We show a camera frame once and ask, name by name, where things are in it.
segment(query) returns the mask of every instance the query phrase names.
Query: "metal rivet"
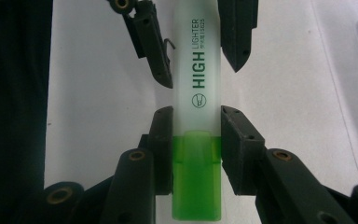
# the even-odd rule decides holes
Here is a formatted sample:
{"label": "metal rivet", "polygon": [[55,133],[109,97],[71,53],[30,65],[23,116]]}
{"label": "metal rivet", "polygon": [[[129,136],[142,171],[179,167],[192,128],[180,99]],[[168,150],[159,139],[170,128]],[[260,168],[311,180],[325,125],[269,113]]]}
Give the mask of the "metal rivet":
{"label": "metal rivet", "polygon": [[120,9],[125,9],[129,6],[130,0],[116,0],[115,1],[116,7]]}
{"label": "metal rivet", "polygon": [[141,161],[145,158],[145,153],[143,151],[134,151],[130,154],[131,161]]}
{"label": "metal rivet", "polygon": [[281,161],[290,161],[292,159],[292,156],[289,153],[281,150],[274,151],[273,155]]}
{"label": "metal rivet", "polygon": [[70,187],[62,187],[60,189],[52,191],[46,198],[46,201],[49,204],[63,203],[68,200],[73,194],[74,191]]}
{"label": "metal rivet", "polygon": [[338,220],[333,217],[332,215],[325,213],[325,212],[320,212],[318,214],[318,218],[325,224],[337,224]]}

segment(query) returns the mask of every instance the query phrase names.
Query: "logo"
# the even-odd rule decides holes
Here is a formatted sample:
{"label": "logo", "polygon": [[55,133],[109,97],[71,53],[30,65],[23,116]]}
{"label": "logo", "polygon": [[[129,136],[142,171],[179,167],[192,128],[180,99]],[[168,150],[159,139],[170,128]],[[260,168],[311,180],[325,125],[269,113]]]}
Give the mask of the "logo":
{"label": "logo", "polygon": [[206,105],[206,97],[201,93],[197,93],[193,96],[192,102],[196,108],[202,108]]}

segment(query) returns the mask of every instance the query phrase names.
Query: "white background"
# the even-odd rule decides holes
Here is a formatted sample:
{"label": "white background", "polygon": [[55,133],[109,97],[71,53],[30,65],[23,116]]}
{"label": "white background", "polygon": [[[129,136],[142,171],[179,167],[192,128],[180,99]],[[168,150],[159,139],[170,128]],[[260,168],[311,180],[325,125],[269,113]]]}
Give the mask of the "white background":
{"label": "white background", "polygon": [[[173,0],[155,0],[162,36],[172,38]],[[294,152],[326,186],[358,184],[358,0],[260,1],[248,63],[234,74],[222,56],[222,104],[241,110],[267,147]],[[172,104],[122,18],[104,0],[54,2],[46,186],[85,189],[115,172],[154,112]],[[222,172],[222,220],[259,223],[255,197],[237,197]],[[158,197],[157,223],[171,218]]]}

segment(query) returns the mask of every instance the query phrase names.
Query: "black clamp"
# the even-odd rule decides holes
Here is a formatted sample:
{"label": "black clamp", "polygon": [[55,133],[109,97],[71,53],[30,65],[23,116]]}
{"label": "black clamp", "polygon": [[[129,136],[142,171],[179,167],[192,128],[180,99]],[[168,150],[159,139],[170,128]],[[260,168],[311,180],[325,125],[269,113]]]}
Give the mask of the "black clamp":
{"label": "black clamp", "polygon": [[[154,79],[161,85],[172,88],[170,59],[167,56],[169,39],[162,40],[156,6],[152,1],[110,0],[110,6],[122,14],[130,33],[138,58],[147,58]],[[130,13],[135,8],[134,17]]]}

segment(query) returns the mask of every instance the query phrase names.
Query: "highlighter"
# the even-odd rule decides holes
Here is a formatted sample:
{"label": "highlighter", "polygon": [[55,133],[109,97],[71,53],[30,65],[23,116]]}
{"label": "highlighter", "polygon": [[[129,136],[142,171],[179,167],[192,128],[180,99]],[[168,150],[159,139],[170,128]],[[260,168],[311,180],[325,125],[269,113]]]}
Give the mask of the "highlighter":
{"label": "highlighter", "polygon": [[177,1],[173,29],[172,217],[217,221],[221,218],[217,1]]}

